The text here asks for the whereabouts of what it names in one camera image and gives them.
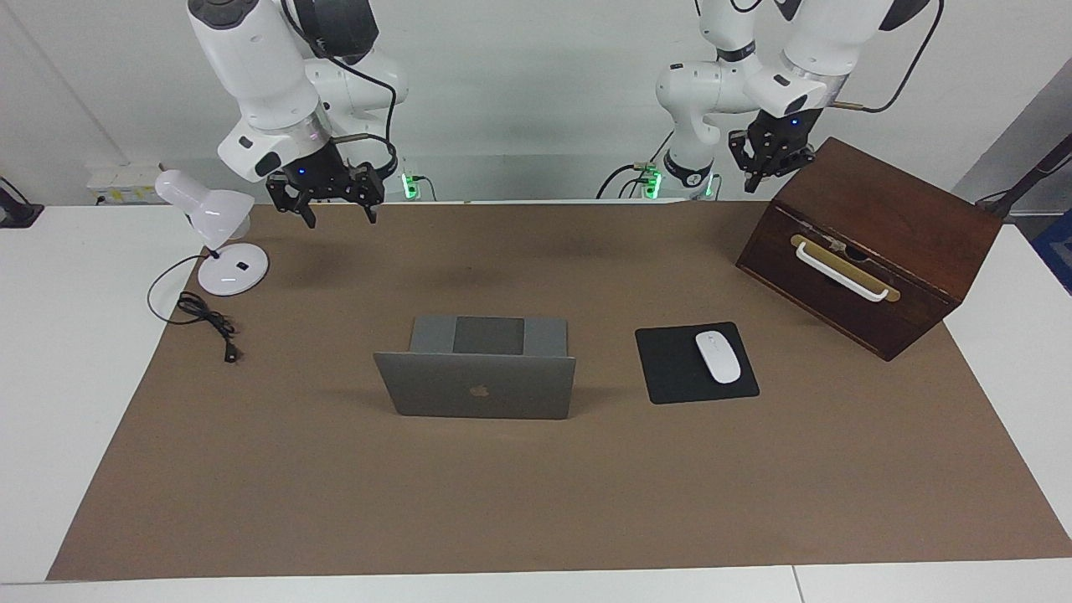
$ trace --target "black mouse pad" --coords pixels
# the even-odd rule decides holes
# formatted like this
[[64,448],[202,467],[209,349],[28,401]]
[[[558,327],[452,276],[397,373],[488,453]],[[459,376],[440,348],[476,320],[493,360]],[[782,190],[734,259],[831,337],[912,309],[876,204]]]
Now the black mouse pad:
[[[708,330],[717,330],[729,340],[741,362],[741,379],[721,384],[711,377],[696,345],[696,336]],[[759,395],[756,373],[733,323],[641,328],[637,330],[637,348],[644,367],[647,397],[653,403],[726,400]]]

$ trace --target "white desk lamp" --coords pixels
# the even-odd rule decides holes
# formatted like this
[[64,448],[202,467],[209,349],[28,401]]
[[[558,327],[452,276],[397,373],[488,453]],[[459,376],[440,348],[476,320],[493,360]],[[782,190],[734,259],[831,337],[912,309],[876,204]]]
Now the white desk lamp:
[[205,239],[210,258],[197,271],[202,289],[221,297],[238,295],[256,286],[268,273],[268,254],[259,247],[248,242],[222,247],[249,232],[252,196],[209,190],[178,170],[157,178],[157,194],[185,212],[194,231]]

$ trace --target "blue object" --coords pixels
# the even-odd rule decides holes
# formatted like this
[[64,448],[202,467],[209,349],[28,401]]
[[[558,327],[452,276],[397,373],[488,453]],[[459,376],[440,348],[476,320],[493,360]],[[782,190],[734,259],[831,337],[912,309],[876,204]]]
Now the blue object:
[[1066,291],[1072,293],[1072,211],[1058,218],[1053,225],[1034,237],[1031,247],[1049,266]]

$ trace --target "table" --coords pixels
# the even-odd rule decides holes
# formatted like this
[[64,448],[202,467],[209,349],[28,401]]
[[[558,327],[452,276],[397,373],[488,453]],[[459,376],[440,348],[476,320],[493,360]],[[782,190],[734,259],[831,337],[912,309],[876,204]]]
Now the table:
[[[0,233],[0,587],[11,601],[129,599],[1034,601],[1072,599],[1072,560],[479,576],[44,578],[163,332],[145,288],[199,248],[170,207],[49,208]],[[189,269],[162,283],[174,299]],[[1072,298],[1011,226],[947,324],[1057,516],[1072,527]]]

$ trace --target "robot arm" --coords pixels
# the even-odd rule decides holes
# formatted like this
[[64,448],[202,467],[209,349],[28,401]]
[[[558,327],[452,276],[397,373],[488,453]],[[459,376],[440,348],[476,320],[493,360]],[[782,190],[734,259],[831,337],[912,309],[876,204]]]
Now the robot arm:
[[[303,60],[287,23],[294,18],[322,57],[340,57],[349,65],[364,59],[373,67],[386,64],[397,97],[404,99],[405,82],[397,65],[386,58],[372,60],[378,29],[368,0],[189,0],[188,9],[205,56],[241,111],[241,120],[218,149],[224,163],[252,182],[267,177],[277,208],[299,214],[310,227],[316,219],[309,203],[324,198],[357,203],[374,222],[375,207],[384,200],[383,179],[394,171],[397,153],[386,129],[356,109],[385,107],[398,99],[386,89],[368,92],[372,85],[354,82],[334,64],[339,59]],[[331,102],[325,102],[316,84],[328,90]],[[339,119],[332,120],[327,112],[334,101]],[[347,120],[355,113],[366,121]],[[360,128],[339,131],[333,126]],[[343,134],[349,143],[362,144],[361,152],[347,153],[349,161],[332,138]],[[371,151],[373,141],[378,141],[377,151]],[[371,159],[353,166],[355,157],[379,160],[385,153],[388,159],[379,168]]]
[[[780,64],[764,67],[754,56],[755,11],[741,9],[741,0],[705,0],[701,31],[715,46],[717,61],[678,63],[659,80],[659,101],[676,128],[664,163],[686,192],[695,194],[703,182],[697,174],[710,172],[718,132],[712,114],[760,112],[747,131],[729,136],[738,166],[749,175],[746,191],[755,192],[763,178],[807,165],[815,158],[808,134],[823,107],[837,99],[863,45],[879,30],[910,19],[929,0],[775,1],[793,24]],[[691,72],[674,75],[682,65],[693,65]],[[718,76],[701,77],[704,73]]]

